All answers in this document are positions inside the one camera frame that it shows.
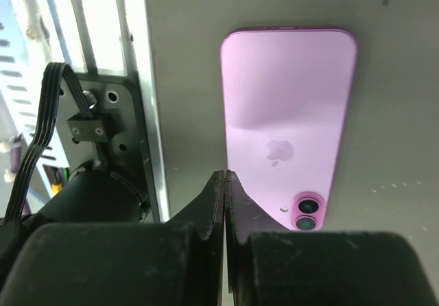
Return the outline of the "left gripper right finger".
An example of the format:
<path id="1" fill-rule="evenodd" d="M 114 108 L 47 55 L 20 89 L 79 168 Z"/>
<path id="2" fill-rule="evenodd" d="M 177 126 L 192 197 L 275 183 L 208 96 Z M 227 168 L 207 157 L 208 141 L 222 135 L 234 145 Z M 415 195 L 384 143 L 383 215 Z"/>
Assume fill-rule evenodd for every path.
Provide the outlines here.
<path id="1" fill-rule="evenodd" d="M 437 305 L 408 241 L 392 232 L 290 231 L 224 185 L 228 290 L 236 305 Z"/>

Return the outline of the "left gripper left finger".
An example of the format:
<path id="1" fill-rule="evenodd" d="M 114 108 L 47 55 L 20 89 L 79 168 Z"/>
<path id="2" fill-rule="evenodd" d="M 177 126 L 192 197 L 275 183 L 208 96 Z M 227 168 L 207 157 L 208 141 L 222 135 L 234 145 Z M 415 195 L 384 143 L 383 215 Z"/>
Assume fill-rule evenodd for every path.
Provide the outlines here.
<path id="1" fill-rule="evenodd" d="M 170 221 L 140 223 L 123 183 L 84 172 L 1 228 L 2 305 L 219 305 L 225 173 Z"/>

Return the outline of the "purple smartphone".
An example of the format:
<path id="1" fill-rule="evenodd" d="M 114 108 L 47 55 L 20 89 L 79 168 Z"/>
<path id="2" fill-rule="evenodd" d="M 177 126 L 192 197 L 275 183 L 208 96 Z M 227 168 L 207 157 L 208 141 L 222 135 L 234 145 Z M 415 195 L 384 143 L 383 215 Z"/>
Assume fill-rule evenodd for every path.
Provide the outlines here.
<path id="1" fill-rule="evenodd" d="M 226 158 L 281 226 L 322 228 L 350 101 L 357 41 L 334 27 L 238 30 L 220 49 Z"/>

